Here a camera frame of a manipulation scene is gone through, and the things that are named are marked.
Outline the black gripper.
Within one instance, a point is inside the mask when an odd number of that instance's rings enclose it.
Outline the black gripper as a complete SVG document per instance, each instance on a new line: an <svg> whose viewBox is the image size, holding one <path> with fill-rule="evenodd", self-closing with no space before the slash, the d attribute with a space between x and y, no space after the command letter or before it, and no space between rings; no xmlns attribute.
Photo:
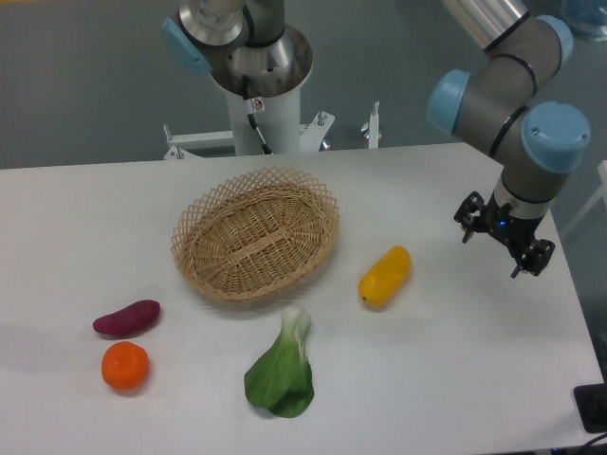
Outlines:
<svg viewBox="0 0 607 455"><path fill-rule="evenodd" d="M515 260L515 268L510 277L515 279L520 273L539 276L549 264L555 244L549 240L536 239L535 231L539 218L517 218L498 206L491 195L487 204L483 197L473 191L455 212L453 219L464 232L462 243L466 244L474 233L488 233L504 245Z"/></svg>

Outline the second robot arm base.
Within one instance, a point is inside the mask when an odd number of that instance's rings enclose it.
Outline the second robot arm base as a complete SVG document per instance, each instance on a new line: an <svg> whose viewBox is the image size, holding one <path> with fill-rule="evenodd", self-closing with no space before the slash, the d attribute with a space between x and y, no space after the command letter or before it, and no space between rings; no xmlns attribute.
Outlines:
<svg viewBox="0 0 607 455"><path fill-rule="evenodd" d="M312 70L311 46L286 23L283 0L182 1L161 32L186 69L245 100L282 96Z"/></svg>

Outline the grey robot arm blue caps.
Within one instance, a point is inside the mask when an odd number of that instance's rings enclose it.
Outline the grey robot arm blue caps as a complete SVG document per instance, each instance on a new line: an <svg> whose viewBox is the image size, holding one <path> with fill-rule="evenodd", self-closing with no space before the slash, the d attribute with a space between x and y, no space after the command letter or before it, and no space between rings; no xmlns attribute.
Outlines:
<svg viewBox="0 0 607 455"><path fill-rule="evenodd" d="M468 241L502 244L515 274L539 276L555 250L535 232L591 138L586 116L555 101L528 102L566 64L573 35L561 20L521 1L448 1L447 10L488 57L475 74L454 69L434 88L427 116L502 167L489 197L472 192L454 214Z"/></svg>

